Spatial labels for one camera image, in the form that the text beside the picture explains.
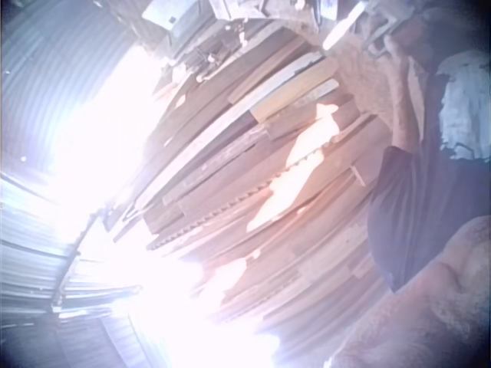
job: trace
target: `man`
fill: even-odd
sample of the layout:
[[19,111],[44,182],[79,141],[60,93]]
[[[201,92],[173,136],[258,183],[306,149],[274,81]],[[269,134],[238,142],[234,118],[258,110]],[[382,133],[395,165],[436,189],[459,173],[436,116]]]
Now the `man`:
[[420,143],[408,58],[391,38],[385,44],[393,138],[374,190],[368,235],[375,263],[395,292],[462,225],[490,214],[489,55],[466,51],[440,64],[428,80]]

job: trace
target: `wooden plank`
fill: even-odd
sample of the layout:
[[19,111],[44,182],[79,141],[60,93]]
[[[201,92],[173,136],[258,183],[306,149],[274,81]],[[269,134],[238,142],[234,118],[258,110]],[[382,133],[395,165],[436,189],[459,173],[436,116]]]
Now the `wooden plank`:
[[269,245],[269,249],[261,247],[261,255],[248,262],[248,268],[241,281],[230,290],[229,303],[243,304],[253,296],[258,288],[269,289],[275,278],[296,266],[306,258],[314,255],[325,242],[326,238],[336,231],[338,224],[366,198],[369,190],[362,188],[355,180],[352,185],[340,194],[331,205],[319,201],[302,216],[302,221],[290,226]]
[[299,108],[312,101],[318,100],[319,98],[331,93],[336,88],[339,88],[339,82],[335,79],[328,79],[324,83],[319,84],[316,88],[308,92],[306,95],[300,97],[294,103],[292,107]]
[[280,111],[283,107],[288,106],[312,88],[331,78],[337,69],[338,62],[336,59],[332,57],[325,58],[258,102],[251,109],[252,115],[259,123],[263,123],[268,117]]
[[163,198],[164,204],[168,205],[185,194],[195,189],[199,184],[207,180],[211,175],[223,168],[238,155],[244,153],[254,146],[266,135],[264,126],[254,126],[223,148],[215,156],[208,159],[204,164],[190,173],[182,182],[174,186]]
[[351,165],[351,170],[353,170],[361,185],[369,186],[377,179],[382,167],[384,150],[389,147],[390,141],[390,134],[385,135]]
[[353,96],[351,95],[350,97],[349,101],[338,106],[338,111],[332,114],[332,119],[338,125],[339,130],[345,130],[360,116],[360,111],[356,107]]
[[341,104],[344,99],[346,99],[344,91],[338,88],[302,107],[285,108],[264,122],[269,138],[276,140],[281,136],[308,127],[320,117],[317,112],[318,104]]
[[[190,131],[193,131],[196,129],[199,129],[202,123],[205,123],[206,121],[201,120],[199,123],[193,124],[193,129],[185,129],[183,130],[184,133],[186,133],[187,136],[190,135]],[[195,156],[193,159],[191,159],[188,164],[178,173],[176,174],[175,177],[169,182],[168,188],[170,190],[174,189],[176,186],[181,186],[183,184],[183,180],[187,178],[187,176],[190,173],[193,173],[195,170],[197,170],[201,166],[205,166],[210,159],[212,159],[221,149],[224,148],[228,143],[231,141],[237,139],[238,137],[241,137],[244,133],[247,131],[251,130],[254,126],[256,125],[256,121],[254,117],[251,115],[251,113],[246,112],[243,114],[237,121],[230,125],[228,128],[226,128],[223,132],[221,132],[213,141],[213,144],[210,144],[206,146],[200,153],[199,155]],[[169,147],[167,148],[173,148],[173,151],[170,151],[169,149],[165,149],[162,153],[159,154],[158,160],[155,162],[158,165],[166,165],[168,162],[171,161],[171,159],[175,156],[176,150],[182,150],[184,148],[184,144],[182,142],[184,141],[184,138],[180,140],[175,140],[174,143],[170,143]],[[160,192],[157,194],[157,197],[164,196],[166,197],[166,192]]]
[[[364,126],[360,126],[358,131],[352,133],[342,144],[328,145],[323,149],[324,159],[312,172],[302,190],[298,194],[299,198],[309,196],[311,193],[322,188],[341,175],[345,170],[349,170],[351,164],[362,155],[367,146],[374,145],[382,136],[387,135],[389,130],[385,123],[380,119],[373,119]],[[196,198],[183,197],[180,200],[181,209],[188,215],[185,220],[178,221],[167,228],[161,235],[165,238],[178,232],[187,224],[201,219],[210,212],[216,211],[228,202],[254,189],[257,185],[266,182],[274,175],[285,170],[285,163],[290,156],[295,142],[284,145],[281,149],[273,153],[267,159],[258,163],[255,167],[247,170],[227,186],[221,187],[215,195],[205,196],[203,201]],[[313,152],[316,147],[309,146],[305,155],[300,155],[298,159]],[[217,186],[210,184],[210,188],[216,190]]]
[[157,201],[151,208],[143,214],[143,220],[152,234],[158,234],[159,230],[172,224],[184,216],[177,205],[165,206],[161,201]]
[[280,29],[249,53],[231,63],[214,78],[197,88],[185,104],[175,109],[165,120],[159,122],[156,130],[148,139],[145,149],[146,156],[152,156],[154,147],[164,144],[186,122],[212,102],[217,95],[221,94],[225,88],[254,70],[294,37],[296,36],[293,32],[284,28]]
[[261,86],[242,98],[236,105],[227,110],[221,117],[206,128],[194,141],[189,144],[143,191],[135,201],[136,209],[143,209],[153,197],[196,155],[208,146],[222,131],[234,123],[251,106],[260,101],[265,95],[281,85],[299,69],[318,60],[320,53],[312,52],[300,57],[289,66],[270,77]]
[[[280,148],[282,146],[285,146],[284,140],[271,143],[265,137],[253,148],[218,171],[210,180],[202,183],[196,190],[183,197],[179,201],[180,208],[188,215],[194,213],[196,208],[203,202],[207,202],[210,198],[216,196],[218,188],[228,188],[237,178],[248,176],[250,172],[254,173],[253,170],[257,166],[262,166],[268,157],[278,151],[278,148],[284,150],[284,148]],[[261,179],[264,180],[264,177],[251,178],[251,182],[260,183]]]
[[242,97],[244,97],[256,84],[261,82],[265,77],[271,74],[282,64],[291,60],[295,53],[298,53],[302,46],[305,46],[305,40],[300,37],[296,37],[288,43],[284,48],[279,50],[276,54],[272,55],[268,60],[259,65],[239,86],[233,90],[229,95],[229,102],[236,104]]

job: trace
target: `wooden board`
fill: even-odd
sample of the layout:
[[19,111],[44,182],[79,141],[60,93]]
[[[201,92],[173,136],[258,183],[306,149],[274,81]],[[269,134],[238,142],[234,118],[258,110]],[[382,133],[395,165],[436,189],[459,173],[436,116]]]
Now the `wooden board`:
[[[387,126],[380,119],[373,119],[360,126],[358,131],[352,133],[346,140],[337,145],[330,145],[323,149],[324,160],[315,168],[308,181],[298,194],[298,197],[306,195],[329,184],[345,170],[350,169],[351,164],[364,153],[367,146],[374,145],[381,137],[389,132]],[[193,223],[208,213],[226,207],[226,204],[254,189],[261,182],[271,179],[275,174],[285,170],[285,162],[292,151],[295,142],[284,145],[267,159],[261,161],[255,167],[249,169],[245,175],[240,176],[232,183],[222,187],[215,195],[183,197],[180,200],[181,209],[186,217],[166,228],[161,233],[163,238],[171,236],[181,228]]]
[[338,62],[332,57],[319,61],[258,102],[251,109],[252,115],[259,123],[263,123],[271,115],[331,78],[337,69]]
[[[295,34],[289,30],[284,28],[278,30],[249,53],[224,68],[214,78],[199,86],[183,105],[159,122],[148,139],[145,156],[152,156],[155,147],[159,147],[170,139],[177,130],[212,102],[225,88],[254,70],[294,37]],[[225,99],[223,103],[227,105],[229,102]]]
[[161,201],[157,201],[151,208],[143,214],[143,219],[152,234],[158,234],[159,230],[172,224],[184,216],[177,205],[165,206]]
[[312,101],[318,100],[319,98],[325,96],[326,94],[331,93],[336,88],[339,88],[339,82],[335,79],[328,79],[324,83],[319,84],[316,88],[300,97],[294,103],[292,103],[292,107],[298,108],[302,107]]
[[169,204],[180,199],[183,195],[196,188],[201,182],[204,182],[238,155],[254,146],[265,135],[266,131],[264,126],[254,126],[190,173],[181,183],[173,187],[162,198],[163,203]]
[[236,104],[255,85],[261,82],[278,67],[287,63],[288,60],[291,60],[292,57],[303,48],[302,46],[305,46],[305,40],[300,37],[294,38],[293,41],[289,42],[284,48],[272,55],[268,60],[252,71],[252,73],[230,93],[229,102],[231,104]]
[[302,107],[287,107],[275,116],[264,122],[266,130],[271,140],[298,132],[306,128],[316,120],[318,104],[342,104],[346,100],[346,95],[341,88],[333,90],[331,93],[307,103]]
[[234,123],[251,106],[260,101],[265,95],[274,90],[285,79],[289,79],[295,72],[311,62],[318,60],[321,55],[312,52],[300,57],[298,60],[283,68],[270,77],[261,86],[242,98],[236,105],[228,109],[223,115],[208,126],[191,144],[189,144],[143,191],[135,201],[137,210],[143,209],[153,197],[169,183],[169,181],[196,155],[208,146],[222,131]]

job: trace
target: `sunlight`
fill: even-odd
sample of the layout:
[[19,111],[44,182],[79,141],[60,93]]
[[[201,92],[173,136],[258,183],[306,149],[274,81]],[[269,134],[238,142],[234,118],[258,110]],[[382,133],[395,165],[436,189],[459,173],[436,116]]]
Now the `sunlight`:
[[[156,347],[165,349],[172,367],[273,368],[272,354],[279,347],[279,338],[255,334],[260,319],[214,324],[201,303],[188,296],[203,277],[199,265],[150,257],[136,263],[133,274],[139,275],[143,290],[136,297],[114,303],[114,313],[129,314],[136,328]],[[223,266],[213,278],[213,287],[233,287],[245,269],[243,259]]]
[[237,259],[216,269],[212,279],[206,283],[199,295],[199,303],[206,313],[217,311],[225,298],[225,291],[230,290],[246,272],[245,258]]
[[247,231],[250,232],[264,225],[288,209],[297,198],[312,172],[322,161],[324,161],[322,151],[315,151],[306,160],[300,162],[297,166],[293,166],[279,178],[274,179],[269,186],[273,191],[273,195],[262,205],[255,218],[247,224]]
[[55,198],[63,204],[59,223],[70,241],[122,189],[140,163],[143,144],[160,117],[152,92],[157,62],[142,47],[131,48],[93,99],[72,112],[55,147]]
[[336,105],[317,104],[316,119],[309,128],[302,132],[286,160],[286,167],[291,167],[269,185],[273,192],[261,207],[255,218],[247,225],[247,231],[257,229],[265,223],[277,219],[297,198],[315,168],[324,161],[324,153],[319,150],[339,133],[339,128],[332,114],[338,110]]

